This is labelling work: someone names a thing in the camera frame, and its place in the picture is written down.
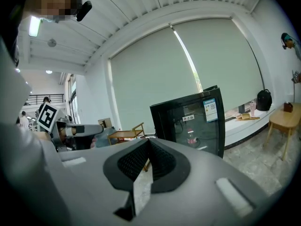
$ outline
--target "refrigerator door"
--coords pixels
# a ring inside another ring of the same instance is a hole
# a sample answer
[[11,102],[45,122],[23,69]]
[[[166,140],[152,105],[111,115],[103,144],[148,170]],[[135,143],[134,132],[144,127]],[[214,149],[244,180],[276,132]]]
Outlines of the refrigerator door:
[[219,88],[156,106],[151,110],[158,138],[223,157],[225,117]]

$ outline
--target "marble tile floor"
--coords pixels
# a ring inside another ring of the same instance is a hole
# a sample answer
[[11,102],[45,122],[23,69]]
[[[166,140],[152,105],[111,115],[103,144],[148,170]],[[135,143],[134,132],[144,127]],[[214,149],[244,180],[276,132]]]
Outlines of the marble tile floor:
[[[274,129],[266,148],[263,144],[267,138],[268,128],[248,141],[224,152],[224,160],[254,180],[268,195],[272,195],[290,180],[296,163],[299,162],[301,141],[299,132],[291,136],[286,160],[281,157],[285,148],[287,135]],[[150,199],[152,168],[142,171],[134,182],[134,199],[136,214],[144,208]]]

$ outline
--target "roller blind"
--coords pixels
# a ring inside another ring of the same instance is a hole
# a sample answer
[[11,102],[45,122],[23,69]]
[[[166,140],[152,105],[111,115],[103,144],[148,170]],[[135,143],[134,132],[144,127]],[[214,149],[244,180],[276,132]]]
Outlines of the roller blind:
[[170,28],[153,33],[111,59],[122,129],[144,122],[154,132],[150,106],[198,92],[187,57]]
[[254,54],[230,19],[204,19],[174,25],[196,67],[202,88],[218,85],[224,110],[257,97],[263,89]]

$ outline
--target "person in white shirt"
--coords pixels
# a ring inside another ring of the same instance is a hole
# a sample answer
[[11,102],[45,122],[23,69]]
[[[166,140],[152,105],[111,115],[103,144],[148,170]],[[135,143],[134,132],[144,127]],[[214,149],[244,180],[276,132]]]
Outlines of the person in white shirt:
[[25,128],[26,130],[29,130],[29,122],[28,119],[26,118],[26,112],[22,111],[22,117],[20,118],[20,125],[21,127]]

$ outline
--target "gray floor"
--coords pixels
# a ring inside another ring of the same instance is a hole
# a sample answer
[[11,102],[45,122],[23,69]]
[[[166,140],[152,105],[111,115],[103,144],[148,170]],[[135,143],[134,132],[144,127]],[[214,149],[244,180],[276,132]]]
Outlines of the gray floor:
[[[224,160],[254,180],[268,195],[285,186],[299,161],[301,141],[299,132],[295,132],[289,144],[286,160],[282,161],[287,136],[278,130],[273,130],[269,144],[263,148],[268,134],[265,129],[250,140],[226,150]],[[148,172],[142,171],[134,182],[134,198],[136,213],[143,209],[150,198],[152,184],[151,166]]]

